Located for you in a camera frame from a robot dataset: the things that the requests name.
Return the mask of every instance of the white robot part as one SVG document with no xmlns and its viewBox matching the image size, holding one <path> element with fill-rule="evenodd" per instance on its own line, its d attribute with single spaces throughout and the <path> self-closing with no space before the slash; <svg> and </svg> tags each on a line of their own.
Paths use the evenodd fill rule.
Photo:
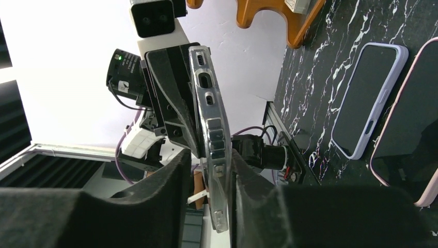
<svg viewBox="0 0 438 248">
<path fill-rule="evenodd" d="M 160 156 L 162 157 L 161 163 L 167 165 L 180 151 L 182 147 L 172 144 L 168 139 L 161 146 Z"/>
<path fill-rule="evenodd" d="M 143 38 L 137 41 L 140 57 L 142 59 L 145 59 L 146 52 L 184 44 L 189 44 L 189 40 L 178 19 L 175 19 L 175 31 L 173 33 Z"/>
<path fill-rule="evenodd" d="M 121 150 L 124 155 L 137 159 L 144 158 L 149 148 L 165 136 L 155 136 L 155 133 L 140 127 L 140 118 L 124 139 Z"/>
</svg>

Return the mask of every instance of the phone side button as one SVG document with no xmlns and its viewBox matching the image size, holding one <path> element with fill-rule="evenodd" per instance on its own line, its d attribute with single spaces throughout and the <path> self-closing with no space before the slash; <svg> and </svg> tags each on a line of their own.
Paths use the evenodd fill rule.
<svg viewBox="0 0 438 248">
<path fill-rule="evenodd" d="M 379 100 L 379 104 L 385 103 L 387 97 L 388 97 L 388 90 L 386 89 L 385 92 L 383 92 L 382 97 Z"/>
<path fill-rule="evenodd" d="M 374 124 L 374 121 L 373 121 L 373 120 L 371 120 L 371 121 L 368 123 L 367 129 L 365 129 L 365 135 L 370 134 L 370 131 L 371 131 L 371 128 L 372 128 L 372 125 L 373 125 L 373 124 Z"/>
</svg>

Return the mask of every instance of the camera lens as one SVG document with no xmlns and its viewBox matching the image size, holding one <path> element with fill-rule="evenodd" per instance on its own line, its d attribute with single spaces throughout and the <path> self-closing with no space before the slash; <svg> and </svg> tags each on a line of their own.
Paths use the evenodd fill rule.
<svg viewBox="0 0 438 248">
<path fill-rule="evenodd" d="M 159 17 L 160 22 L 167 22 L 167 16 L 165 14 L 160 15 Z"/>
<path fill-rule="evenodd" d="M 150 25 L 151 21 L 149 18 L 145 17 L 145 18 L 143 18 L 143 23 L 146 25 Z"/>
</svg>

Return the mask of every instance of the wooden holder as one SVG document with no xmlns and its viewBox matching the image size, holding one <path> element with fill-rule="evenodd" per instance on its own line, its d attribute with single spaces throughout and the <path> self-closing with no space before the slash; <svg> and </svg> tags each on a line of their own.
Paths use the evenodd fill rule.
<svg viewBox="0 0 438 248">
<path fill-rule="evenodd" d="M 204 0 L 186 0 L 187 6 L 191 9 L 198 9 L 202 6 Z"/>
<path fill-rule="evenodd" d="M 293 13 L 285 0 L 237 0 L 237 26 L 249 28 L 254 16 L 260 10 L 273 10 L 283 16 L 287 28 L 287 45 L 292 49 L 301 47 L 304 34 L 324 6 L 325 0 L 318 0 L 306 20 L 302 14 Z"/>
<path fill-rule="evenodd" d="M 202 183 L 202 172 L 195 172 L 193 175 L 193 178 L 195 180 L 195 191 L 193 192 L 193 194 L 197 194 L 205 189 L 204 184 Z M 201 209 L 204 205 L 204 197 L 196 200 L 195 205 L 196 209 Z"/>
</svg>

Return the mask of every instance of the camera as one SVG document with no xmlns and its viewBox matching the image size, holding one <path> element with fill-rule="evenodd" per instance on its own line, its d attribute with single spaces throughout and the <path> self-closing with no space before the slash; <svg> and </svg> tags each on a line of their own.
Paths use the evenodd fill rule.
<svg viewBox="0 0 438 248">
<path fill-rule="evenodd" d="M 140 60 L 138 55 L 116 49 L 109 63 L 106 86 L 118 101 L 118 96 L 126 97 L 138 106 L 151 108 Z"/>
<path fill-rule="evenodd" d="M 131 17 L 141 38 L 175 31 L 175 18 L 186 15 L 184 0 L 131 0 Z"/>
</svg>

